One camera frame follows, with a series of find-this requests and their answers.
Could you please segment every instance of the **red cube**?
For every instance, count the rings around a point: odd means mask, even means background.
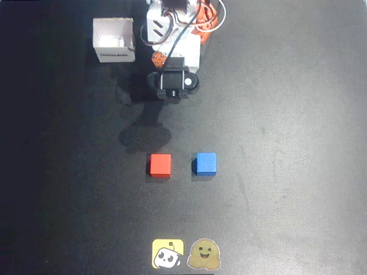
[[[153,178],[171,178],[171,155],[152,154],[150,158],[150,175]]]

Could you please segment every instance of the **robot face sticker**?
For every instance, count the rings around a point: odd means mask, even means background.
[[[184,242],[180,239],[156,239],[153,242],[152,266],[156,269],[180,266]]]
[[[181,261],[178,259],[179,254],[167,248],[158,250],[157,256],[154,259],[154,265],[158,268],[172,268],[180,265]]]
[[[211,239],[199,239],[191,247],[188,266],[193,269],[217,270],[220,268],[218,245]]]

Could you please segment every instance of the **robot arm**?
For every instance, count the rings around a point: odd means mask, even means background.
[[[161,99],[187,98],[198,87],[201,45],[217,26],[217,11],[210,0],[150,0],[147,12],[147,46],[159,72],[149,83]]]

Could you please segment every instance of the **orange servo bracket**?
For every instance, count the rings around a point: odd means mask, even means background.
[[[157,69],[161,69],[165,64],[167,57],[163,53],[155,52],[151,56],[151,60]]]
[[[211,30],[215,28],[218,24],[217,10],[215,9],[212,3],[210,3],[209,6],[210,6],[210,9],[207,9],[203,5],[201,6],[200,12],[196,18],[196,22],[204,23],[204,22],[210,21],[214,17],[215,19],[211,23],[207,23],[206,25],[199,26],[198,27],[199,29]],[[201,37],[201,44],[204,45],[212,33],[204,33],[204,32],[199,31],[197,28],[195,28],[193,30],[193,34],[198,34]]]

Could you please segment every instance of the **blue cube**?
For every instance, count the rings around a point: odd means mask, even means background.
[[[198,153],[196,161],[198,176],[215,176],[217,174],[216,153]]]

